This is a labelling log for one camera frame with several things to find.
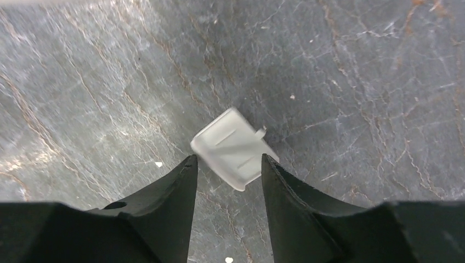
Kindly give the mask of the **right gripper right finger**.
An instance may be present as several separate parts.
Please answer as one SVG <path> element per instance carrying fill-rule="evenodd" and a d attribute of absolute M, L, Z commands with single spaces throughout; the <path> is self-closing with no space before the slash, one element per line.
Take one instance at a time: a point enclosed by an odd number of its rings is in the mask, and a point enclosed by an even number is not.
<path fill-rule="evenodd" d="M 333 198 L 262 156 L 275 262 L 464 262 L 464 201 Z"/>

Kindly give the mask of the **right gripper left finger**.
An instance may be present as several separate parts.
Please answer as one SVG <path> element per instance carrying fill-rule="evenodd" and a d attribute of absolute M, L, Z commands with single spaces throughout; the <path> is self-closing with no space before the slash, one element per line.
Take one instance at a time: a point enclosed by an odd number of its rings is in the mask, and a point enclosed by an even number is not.
<path fill-rule="evenodd" d="M 195 155 L 102 209 L 1 203 L 1 262 L 187 262 L 198 176 Z"/>

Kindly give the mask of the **white battery cover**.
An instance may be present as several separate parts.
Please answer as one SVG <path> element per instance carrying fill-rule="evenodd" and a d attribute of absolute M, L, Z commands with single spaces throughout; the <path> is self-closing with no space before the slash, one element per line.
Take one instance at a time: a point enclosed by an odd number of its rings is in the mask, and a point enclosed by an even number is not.
<path fill-rule="evenodd" d="M 223 181 L 243 192 L 261 176 L 263 154 L 280 160 L 265 142 L 265 134 L 265 129 L 254 129 L 237 108 L 231 107 L 200 130 L 190 146 Z"/>

